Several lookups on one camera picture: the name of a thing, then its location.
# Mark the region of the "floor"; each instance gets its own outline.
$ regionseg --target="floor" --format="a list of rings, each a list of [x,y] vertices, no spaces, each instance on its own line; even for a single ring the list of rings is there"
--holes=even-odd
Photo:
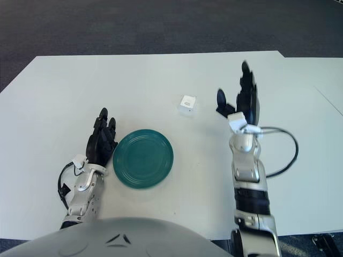
[[[0,92],[39,55],[343,57],[342,23],[334,0],[1,0]]]

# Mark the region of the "black wire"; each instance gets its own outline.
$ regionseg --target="black wire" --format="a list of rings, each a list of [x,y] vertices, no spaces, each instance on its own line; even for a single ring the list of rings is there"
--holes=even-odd
[[[79,174],[76,174],[76,172],[75,172],[75,165],[74,165],[74,175],[75,175],[75,177],[80,176],[81,173],[82,173],[82,171]]]
[[[298,145],[298,142],[296,141],[296,138],[287,130],[284,130],[284,129],[279,128],[279,127],[270,127],[270,126],[260,127],[260,128],[262,130],[272,130],[272,131],[263,131],[263,132],[260,132],[257,134],[272,134],[272,133],[279,133],[279,132],[285,133],[285,134],[288,134],[293,139],[294,144],[295,144],[295,153],[294,153],[293,159],[283,169],[266,175],[266,178],[272,178],[272,177],[275,177],[275,176],[278,176],[278,175],[284,173],[286,170],[288,170],[293,165],[293,163],[296,161],[298,154],[299,154],[299,145]]]
[[[74,165],[73,162],[70,162],[68,163],[66,166],[64,166],[64,168],[62,169],[61,173],[59,174],[59,177],[58,177],[58,182],[57,182],[57,189],[58,189],[58,195],[59,197],[61,198],[61,201],[63,202],[64,206],[66,207],[66,209],[68,210],[69,207],[68,207],[68,204],[66,203],[66,200],[65,200],[65,197],[62,195],[62,192],[61,192],[61,178],[62,178],[62,174],[63,172],[69,168],[70,166]]]

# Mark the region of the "white table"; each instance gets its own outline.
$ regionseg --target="white table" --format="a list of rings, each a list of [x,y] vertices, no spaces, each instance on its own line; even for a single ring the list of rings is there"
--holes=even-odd
[[[58,230],[66,212],[58,175],[85,153],[102,107],[117,120],[117,141],[134,130],[157,130],[170,141],[174,164],[156,187],[133,190],[117,179],[110,160],[99,218],[160,218],[208,239],[229,238],[235,228],[231,133],[215,112],[216,94],[222,88],[235,104],[244,59],[259,90],[259,124],[290,130],[300,145],[295,165],[268,180],[278,234],[343,229],[343,117],[335,109],[343,109],[343,75],[331,69],[342,67],[342,59],[313,64],[277,51],[46,56],[35,58],[0,94],[0,238],[34,239]],[[193,117],[177,111],[184,94],[197,97]],[[294,154],[282,134],[260,142],[267,172]],[[72,185],[72,170],[63,179]]]

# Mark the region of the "plate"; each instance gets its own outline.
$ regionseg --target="plate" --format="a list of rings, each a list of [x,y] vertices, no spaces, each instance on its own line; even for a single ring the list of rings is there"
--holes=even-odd
[[[118,179],[132,188],[148,188],[161,182],[174,160],[168,139],[155,130],[137,130],[116,147],[113,167]]]

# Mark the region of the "robotic arm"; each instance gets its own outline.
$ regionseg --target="robotic arm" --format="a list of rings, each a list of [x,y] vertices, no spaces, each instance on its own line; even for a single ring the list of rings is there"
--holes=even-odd
[[[107,175],[105,168],[115,147],[118,143],[114,141],[116,121],[111,118],[107,126],[108,112],[103,108],[94,123],[94,131],[90,136],[86,148],[86,156],[78,154],[72,164],[79,170],[75,186],[74,197],[68,209],[61,229],[73,226],[82,222],[90,222],[95,219],[99,209],[99,198],[103,190],[103,177]],[[63,187],[58,193],[63,201],[65,192],[70,190]]]
[[[256,134],[259,103],[253,74],[242,64],[242,87],[237,109],[226,103],[224,92],[217,94],[217,112],[227,117],[234,133],[230,140],[233,153],[232,175],[235,190],[235,223],[231,239],[236,257],[269,254],[281,256],[274,217],[270,213],[265,170],[259,160],[260,144]]]

